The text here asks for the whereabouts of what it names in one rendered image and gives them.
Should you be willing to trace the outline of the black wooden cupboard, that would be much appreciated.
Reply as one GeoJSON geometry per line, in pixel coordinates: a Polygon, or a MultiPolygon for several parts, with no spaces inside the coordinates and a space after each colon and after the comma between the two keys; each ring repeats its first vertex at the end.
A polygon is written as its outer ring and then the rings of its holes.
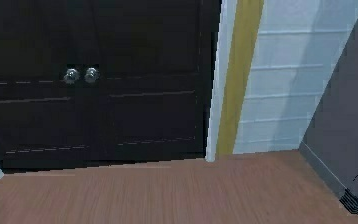
{"type": "Polygon", "coordinates": [[[203,157],[221,3],[0,0],[0,169],[203,157]]]}

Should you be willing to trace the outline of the silver round cupboard knob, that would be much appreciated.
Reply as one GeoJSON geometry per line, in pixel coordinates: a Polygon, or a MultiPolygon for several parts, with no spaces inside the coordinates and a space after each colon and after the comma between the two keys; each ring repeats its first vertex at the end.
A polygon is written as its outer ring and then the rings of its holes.
{"type": "Polygon", "coordinates": [[[63,76],[63,81],[66,84],[74,84],[80,78],[80,73],[75,68],[69,68],[63,76]]]}
{"type": "Polygon", "coordinates": [[[94,68],[94,67],[90,67],[86,70],[86,73],[84,75],[84,80],[87,83],[95,83],[100,77],[100,73],[99,70],[94,68]]]}

